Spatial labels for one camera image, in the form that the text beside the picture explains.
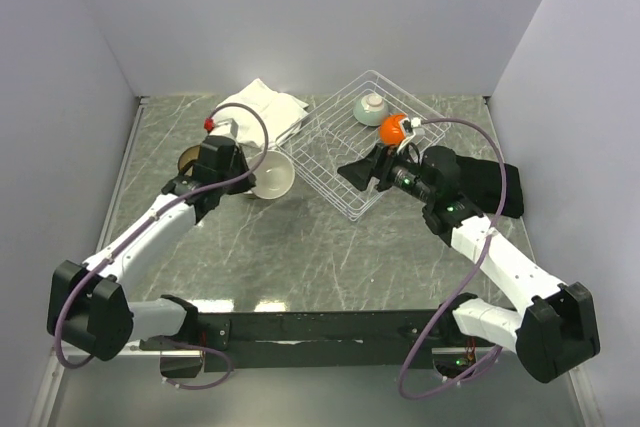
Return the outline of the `beige speckled bowl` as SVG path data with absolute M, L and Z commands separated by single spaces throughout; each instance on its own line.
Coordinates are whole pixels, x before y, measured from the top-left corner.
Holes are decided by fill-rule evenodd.
M 248 162 L 256 167 L 255 186 L 249 193 L 259 199 L 275 200 L 286 195 L 295 181 L 295 169 L 289 158 L 281 152 L 269 150 L 265 159 L 258 165 L 259 155 Z

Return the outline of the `orange bowl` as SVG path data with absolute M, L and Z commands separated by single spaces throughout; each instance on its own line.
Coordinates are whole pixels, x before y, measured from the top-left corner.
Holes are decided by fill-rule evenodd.
M 387 117 L 379 126 L 379 137 L 387 146 L 399 146 L 406 138 L 403 130 L 403 122 L 407 119 L 405 114 L 393 114 Z

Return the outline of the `black patterned bowl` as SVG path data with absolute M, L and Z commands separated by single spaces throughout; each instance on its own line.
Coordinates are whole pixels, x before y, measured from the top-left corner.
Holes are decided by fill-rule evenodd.
M 178 158 L 177 168 L 180 175 L 189 175 L 194 163 L 197 161 L 200 145 L 188 147 Z

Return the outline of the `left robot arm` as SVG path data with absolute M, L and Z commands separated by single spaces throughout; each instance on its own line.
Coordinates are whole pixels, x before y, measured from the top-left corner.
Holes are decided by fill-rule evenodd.
M 152 206 L 114 242 L 81 263 L 54 271 L 47 330 L 56 354 L 71 344 L 107 361 L 128 343 L 166 337 L 176 348 L 200 335 L 198 310 L 178 297 L 131 302 L 129 293 L 164 249 L 196 226 L 225 195 L 255 185 L 241 146 L 229 135 L 209 135 L 195 161 L 171 179 Z

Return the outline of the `pale green ribbed bowl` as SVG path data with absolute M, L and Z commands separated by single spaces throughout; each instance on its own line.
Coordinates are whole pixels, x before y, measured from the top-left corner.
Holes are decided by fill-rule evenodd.
M 381 95 L 369 93 L 355 101 L 353 115 L 365 126 L 379 127 L 389 116 L 389 108 Z

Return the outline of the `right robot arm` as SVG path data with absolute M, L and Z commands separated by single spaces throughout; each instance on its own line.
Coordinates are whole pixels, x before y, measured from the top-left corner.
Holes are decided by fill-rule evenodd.
M 375 180 L 379 191 L 396 187 L 421 201 L 429 230 L 474 262 L 512 304 L 505 309 L 458 291 L 441 304 L 415 341 L 416 348 L 433 330 L 454 346 L 480 338 L 515 353 L 541 383 L 600 353 L 591 292 L 579 282 L 568 285 L 547 273 L 493 227 L 491 218 L 463 194 L 453 150 L 429 147 L 415 162 L 378 144 L 337 172 L 359 191 Z

